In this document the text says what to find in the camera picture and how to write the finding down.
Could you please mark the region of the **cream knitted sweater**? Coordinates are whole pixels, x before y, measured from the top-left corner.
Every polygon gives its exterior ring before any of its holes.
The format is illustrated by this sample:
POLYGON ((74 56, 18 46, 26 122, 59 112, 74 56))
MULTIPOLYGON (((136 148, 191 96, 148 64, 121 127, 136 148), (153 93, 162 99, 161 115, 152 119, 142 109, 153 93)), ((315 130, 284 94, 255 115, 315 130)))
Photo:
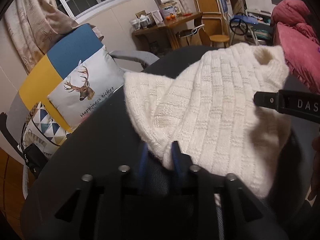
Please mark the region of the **cream knitted sweater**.
POLYGON ((260 198, 275 181, 291 119, 253 102, 256 92, 277 92, 289 68, 281 46, 238 43, 206 52, 172 79, 127 72, 124 95, 140 138, 165 168, 172 142, 213 174, 236 174, 260 198))

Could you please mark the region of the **black steering wheel toy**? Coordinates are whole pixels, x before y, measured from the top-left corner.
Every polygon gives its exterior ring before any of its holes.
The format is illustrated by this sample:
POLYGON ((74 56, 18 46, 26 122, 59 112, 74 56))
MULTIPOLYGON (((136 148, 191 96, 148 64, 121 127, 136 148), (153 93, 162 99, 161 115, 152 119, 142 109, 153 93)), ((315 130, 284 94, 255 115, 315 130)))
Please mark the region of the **black steering wheel toy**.
POLYGON ((234 15, 229 21, 229 27, 233 33, 240 36, 245 36, 249 30, 245 17, 242 15, 234 15))

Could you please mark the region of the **pink blanket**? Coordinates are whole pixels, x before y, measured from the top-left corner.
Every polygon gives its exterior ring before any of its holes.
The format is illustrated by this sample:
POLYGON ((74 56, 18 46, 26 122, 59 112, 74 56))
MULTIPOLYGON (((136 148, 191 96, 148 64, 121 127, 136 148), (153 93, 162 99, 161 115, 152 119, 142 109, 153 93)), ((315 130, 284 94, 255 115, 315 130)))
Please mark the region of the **pink blanket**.
POLYGON ((283 48, 291 74, 319 94, 319 39, 306 4, 301 0, 281 1, 272 11, 271 26, 273 44, 283 48))

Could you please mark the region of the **black handbag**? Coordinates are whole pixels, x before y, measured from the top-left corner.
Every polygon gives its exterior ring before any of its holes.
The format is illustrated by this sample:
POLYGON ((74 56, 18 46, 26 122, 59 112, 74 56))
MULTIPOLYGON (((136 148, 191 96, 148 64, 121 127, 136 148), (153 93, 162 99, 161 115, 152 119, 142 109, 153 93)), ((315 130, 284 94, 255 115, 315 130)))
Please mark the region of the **black handbag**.
POLYGON ((29 170, 37 179, 45 165, 48 163, 48 158, 33 143, 23 150, 23 156, 29 170))

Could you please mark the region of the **geometric triangle print pillow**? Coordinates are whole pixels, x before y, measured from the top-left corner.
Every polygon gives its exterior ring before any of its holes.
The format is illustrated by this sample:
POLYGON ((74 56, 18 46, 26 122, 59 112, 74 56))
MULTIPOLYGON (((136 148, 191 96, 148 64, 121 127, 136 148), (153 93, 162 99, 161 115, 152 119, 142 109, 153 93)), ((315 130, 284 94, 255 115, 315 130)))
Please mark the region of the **geometric triangle print pillow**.
POLYGON ((48 159, 67 140, 70 133, 62 128, 48 113, 42 102, 37 102, 27 115, 20 140, 25 150, 34 144, 48 159))

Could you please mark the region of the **wooden wardrobe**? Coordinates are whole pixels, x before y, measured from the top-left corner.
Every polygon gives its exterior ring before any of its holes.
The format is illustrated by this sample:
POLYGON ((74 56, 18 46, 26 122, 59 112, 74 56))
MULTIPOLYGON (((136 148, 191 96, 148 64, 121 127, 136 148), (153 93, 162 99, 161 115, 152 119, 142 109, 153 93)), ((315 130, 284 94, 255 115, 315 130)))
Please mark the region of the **wooden wardrobe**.
POLYGON ((15 233, 24 239, 20 213, 24 204, 23 165, 1 149, 1 213, 15 233))

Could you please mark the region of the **wooden chair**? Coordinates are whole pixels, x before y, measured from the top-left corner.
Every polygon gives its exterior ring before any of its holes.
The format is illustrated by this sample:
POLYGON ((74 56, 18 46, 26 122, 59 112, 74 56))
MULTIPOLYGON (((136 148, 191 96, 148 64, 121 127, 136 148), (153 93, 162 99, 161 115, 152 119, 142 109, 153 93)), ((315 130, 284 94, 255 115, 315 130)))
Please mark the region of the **wooden chair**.
POLYGON ((230 34, 227 27, 227 13, 224 12, 220 0, 194 0, 197 12, 201 12, 200 20, 195 20, 199 29, 199 37, 204 46, 229 47, 230 34))

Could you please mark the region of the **white deer print pillow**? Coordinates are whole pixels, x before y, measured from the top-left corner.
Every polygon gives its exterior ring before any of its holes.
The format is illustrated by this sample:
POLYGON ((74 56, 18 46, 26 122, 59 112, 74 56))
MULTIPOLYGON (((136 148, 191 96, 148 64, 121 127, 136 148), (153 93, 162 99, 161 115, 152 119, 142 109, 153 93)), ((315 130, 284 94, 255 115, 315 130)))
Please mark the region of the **white deer print pillow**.
POLYGON ((124 84, 124 71, 105 46, 78 66, 47 96, 71 130, 124 84))

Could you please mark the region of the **wooden side table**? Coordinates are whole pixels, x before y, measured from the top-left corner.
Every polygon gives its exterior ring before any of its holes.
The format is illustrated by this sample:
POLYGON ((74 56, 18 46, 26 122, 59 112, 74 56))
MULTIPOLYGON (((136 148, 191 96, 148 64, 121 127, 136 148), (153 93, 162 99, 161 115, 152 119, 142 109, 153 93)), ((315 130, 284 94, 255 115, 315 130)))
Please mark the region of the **wooden side table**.
POLYGON ((202 18, 203 13, 202 12, 192 12, 191 14, 188 14, 187 16, 178 16, 175 19, 171 20, 164 20, 159 25, 155 25, 150 28, 145 29, 139 29, 137 31, 133 31, 132 35, 135 37, 145 36, 146 34, 155 33, 157 31, 160 31, 162 33, 165 33, 166 37, 168 38, 172 50, 176 50, 180 48, 180 44, 178 42, 177 36, 174 33, 174 29, 182 24, 185 24, 187 22, 190 22, 192 20, 202 18))

